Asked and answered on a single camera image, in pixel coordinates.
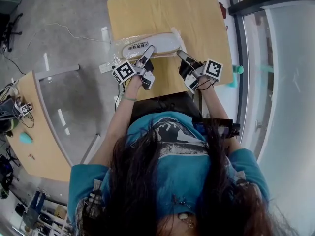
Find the clear plastic bag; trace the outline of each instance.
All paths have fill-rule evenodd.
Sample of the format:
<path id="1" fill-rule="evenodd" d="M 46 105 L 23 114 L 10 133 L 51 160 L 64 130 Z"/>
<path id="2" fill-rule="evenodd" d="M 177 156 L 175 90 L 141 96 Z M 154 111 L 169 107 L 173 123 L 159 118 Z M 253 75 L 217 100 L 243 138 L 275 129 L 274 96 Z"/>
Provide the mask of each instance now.
<path id="1" fill-rule="evenodd" d="M 126 60 L 133 63 L 150 45 L 156 48 L 151 58 L 174 57 L 177 50 L 186 52 L 181 35 L 174 27 L 171 28 L 171 32 L 123 38 L 111 44 L 107 54 L 108 62 L 99 67 L 101 73 L 111 71 L 113 66 Z"/>

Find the floor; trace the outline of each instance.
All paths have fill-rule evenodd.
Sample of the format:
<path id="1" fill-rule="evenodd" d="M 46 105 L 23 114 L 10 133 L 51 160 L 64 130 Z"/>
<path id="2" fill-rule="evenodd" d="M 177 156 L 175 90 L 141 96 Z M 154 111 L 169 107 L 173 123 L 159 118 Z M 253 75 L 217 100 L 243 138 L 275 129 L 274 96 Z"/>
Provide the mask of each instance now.
<path id="1" fill-rule="evenodd" d="M 220 0 L 227 8 L 228 0 Z M 111 31 L 107 0 L 22 0 L 17 14 L 23 12 L 15 37 L 13 51 L 8 57 L 24 73 L 41 72 L 61 67 L 80 65 L 80 70 L 54 76 L 41 81 L 45 104 L 64 148 L 73 164 L 80 162 L 94 135 L 103 138 L 114 113 L 117 83 L 110 73 L 101 74 L 99 66 L 106 63 Z M 235 26 L 227 16 L 232 62 L 238 64 Z M 103 42 L 73 38 L 84 36 Z M 17 68 L 0 57 L 0 88 L 22 75 Z M 216 91 L 231 118 L 236 119 L 238 89 L 218 86 Z M 52 198 L 67 202 L 68 183 L 29 176 L 24 169 L 19 176 L 33 190 L 45 188 Z"/>

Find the shirt sleeve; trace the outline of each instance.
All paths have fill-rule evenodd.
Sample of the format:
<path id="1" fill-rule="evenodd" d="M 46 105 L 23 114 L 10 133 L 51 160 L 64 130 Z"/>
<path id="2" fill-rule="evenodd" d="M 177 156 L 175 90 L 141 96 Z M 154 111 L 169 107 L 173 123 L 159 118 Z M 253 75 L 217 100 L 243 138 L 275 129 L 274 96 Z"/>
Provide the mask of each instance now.
<path id="1" fill-rule="evenodd" d="M 250 150 L 243 148 L 233 152 L 229 156 L 229 160 L 236 171 L 244 171 L 246 180 L 255 183 L 259 187 L 264 200 L 269 202 L 269 188 L 254 154 Z"/>
<path id="2" fill-rule="evenodd" d="M 94 188 L 94 180 L 103 181 L 108 167 L 103 165 L 75 165 L 71 169 L 69 183 L 68 216 L 75 222 L 75 211 L 79 201 L 89 196 Z"/>

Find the forearm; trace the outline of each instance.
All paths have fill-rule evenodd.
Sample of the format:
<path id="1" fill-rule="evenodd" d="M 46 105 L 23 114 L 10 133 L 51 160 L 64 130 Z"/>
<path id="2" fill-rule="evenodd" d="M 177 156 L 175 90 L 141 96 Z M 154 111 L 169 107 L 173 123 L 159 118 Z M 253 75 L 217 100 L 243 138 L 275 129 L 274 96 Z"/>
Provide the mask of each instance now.
<path id="1" fill-rule="evenodd" d="M 136 99 L 139 87 L 141 86 L 140 77 L 130 81 L 124 93 L 125 98 Z M 91 160 L 90 164 L 101 164 L 109 166 L 113 154 L 114 146 L 118 139 L 126 135 L 132 114 L 134 101 L 121 99 L 112 120 L 109 123 L 104 142 Z"/>
<path id="2" fill-rule="evenodd" d="M 206 77 L 200 78 L 200 84 L 207 81 Z M 199 87 L 202 93 L 202 97 L 206 102 L 207 108 L 209 110 L 209 114 L 211 118 L 219 118 L 219 119 L 229 119 L 224 107 L 222 106 L 213 86 L 209 87 L 210 82 L 207 82 Z M 235 137 L 226 139 L 225 146 L 229 148 L 228 152 L 231 154 L 232 152 L 241 149 L 240 143 L 236 140 Z"/>

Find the wooden table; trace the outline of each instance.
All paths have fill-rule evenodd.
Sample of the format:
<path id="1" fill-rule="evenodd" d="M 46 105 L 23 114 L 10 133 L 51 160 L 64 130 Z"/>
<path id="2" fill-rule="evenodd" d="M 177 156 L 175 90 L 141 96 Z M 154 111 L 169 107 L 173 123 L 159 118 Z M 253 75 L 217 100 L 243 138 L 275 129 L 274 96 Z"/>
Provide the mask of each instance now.
<path id="1" fill-rule="evenodd" d="M 218 85 L 232 82 L 231 53 L 217 0 L 109 0 L 107 5 L 114 40 L 170 32 L 175 27 L 189 55 L 224 65 Z M 141 88 L 138 100 L 188 90 L 178 73 L 178 57 L 151 60 L 156 80 L 151 90 Z"/>
<path id="2" fill-rule="evenodd" d="M 12 130 L 13 137 L 7 137 L 11 147 L 29 174 L 69 181 L 70 161 L 53 129 L 44 105 L 39 80 L 36 79 L 34 72 L 22 77 L 17 84 L 17 88 L 22 101 L 32 103 L 33 111 L 31 114 L 34 118 L 34 127 L 27 128 L 19 123 Z M 27 118 L 22 118 L 22 120 L 28 126 L 32 124 Z M 20 142 L 19 135 L 21 132 L 26 132 L 33 139 L 33 143 Z"/>

